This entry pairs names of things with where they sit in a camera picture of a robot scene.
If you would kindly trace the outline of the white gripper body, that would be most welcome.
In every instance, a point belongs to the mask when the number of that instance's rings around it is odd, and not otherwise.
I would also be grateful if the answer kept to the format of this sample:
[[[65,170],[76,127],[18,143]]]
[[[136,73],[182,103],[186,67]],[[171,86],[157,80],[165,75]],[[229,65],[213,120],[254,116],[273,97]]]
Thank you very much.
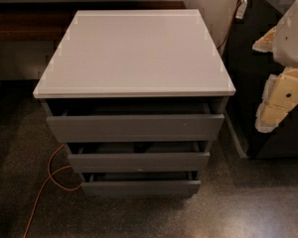
[[[298,0],[278,22],[272,49],[276,62],[298,68]]]

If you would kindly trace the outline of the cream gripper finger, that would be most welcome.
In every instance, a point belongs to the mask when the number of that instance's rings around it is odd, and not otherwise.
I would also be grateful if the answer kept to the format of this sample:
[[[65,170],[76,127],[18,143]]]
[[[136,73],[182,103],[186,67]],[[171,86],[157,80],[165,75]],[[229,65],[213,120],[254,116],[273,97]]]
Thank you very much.
[[[286,67],[279,75],[270,74],[256,111],[256,130],[272,132],[297,105],[298,68]]]
[[[253,45],[252,49],[260,53],[273,53],[273,41],[276,33],[276,28],[271,28],[261,38],[259,38]]]

